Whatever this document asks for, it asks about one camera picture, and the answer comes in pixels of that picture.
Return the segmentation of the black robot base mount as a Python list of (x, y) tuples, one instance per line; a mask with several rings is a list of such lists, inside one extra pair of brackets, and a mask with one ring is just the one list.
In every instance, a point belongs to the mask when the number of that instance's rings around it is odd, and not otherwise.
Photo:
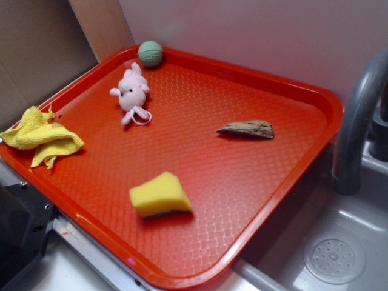
[(45, 255), (56, 207), (26, 181), (1, 186), (1, 290), (10, 290)]

